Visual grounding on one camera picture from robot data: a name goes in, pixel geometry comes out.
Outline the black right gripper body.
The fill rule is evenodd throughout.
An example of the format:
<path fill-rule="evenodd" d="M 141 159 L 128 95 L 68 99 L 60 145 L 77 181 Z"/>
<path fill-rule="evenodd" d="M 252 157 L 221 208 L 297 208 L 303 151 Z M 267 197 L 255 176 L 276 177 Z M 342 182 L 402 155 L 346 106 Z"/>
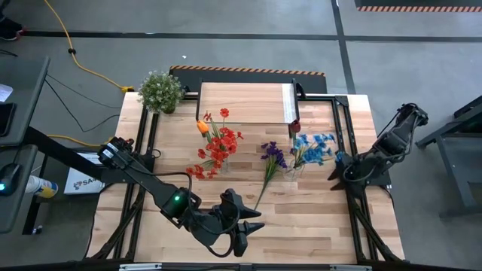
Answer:
<path fill-rule="evenodd" d="M 375 178 L 377 158 L 374 154 L 355 155 L 340 153 L 340 181 L 366 183 Z"/>

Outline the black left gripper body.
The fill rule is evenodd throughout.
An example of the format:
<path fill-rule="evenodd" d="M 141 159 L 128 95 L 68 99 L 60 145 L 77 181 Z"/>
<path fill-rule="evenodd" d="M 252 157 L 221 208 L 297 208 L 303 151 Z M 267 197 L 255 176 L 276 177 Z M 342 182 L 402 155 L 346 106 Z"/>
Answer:
<path fill-rule="evenodd" d="M 222 233 L 230 237 L 230 246 L 223 254 L 214 250 L 212 254 L 216 257 L 227 257 L 233 252 L 235 257 L 242 257 L 248 247 L 248 233 L 247 226 L 240 224 L 239 220 L 249 217 L 249 208 L 244 205 L 243 198 L 229 188 L 221 194 L 221 204 L 216 211 L 219 211 Z"/>

